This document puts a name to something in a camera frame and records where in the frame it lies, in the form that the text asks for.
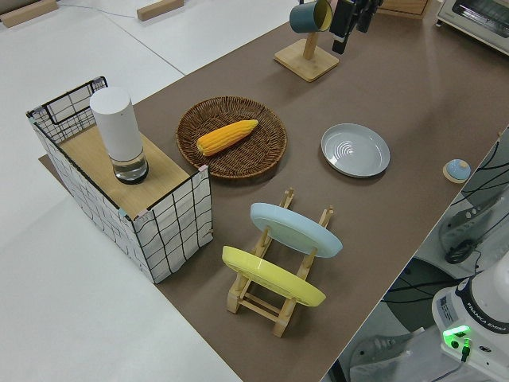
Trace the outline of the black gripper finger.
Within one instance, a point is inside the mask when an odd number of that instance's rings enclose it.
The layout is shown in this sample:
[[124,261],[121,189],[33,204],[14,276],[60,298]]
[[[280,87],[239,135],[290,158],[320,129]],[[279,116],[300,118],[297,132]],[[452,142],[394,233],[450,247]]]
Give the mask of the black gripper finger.
[[330,32],[333,34],[332,51],[343,54],[348,36],[351,32],[352,16],[355,11],[355,3],[350,0],[336,2],[336,7],[330,25]]
[[358,1],[357,7],[358,7],[358,18],[356,28],[360,32],[366,33],[371,24],[371,20],[377,11],[377,1],[376,0]]

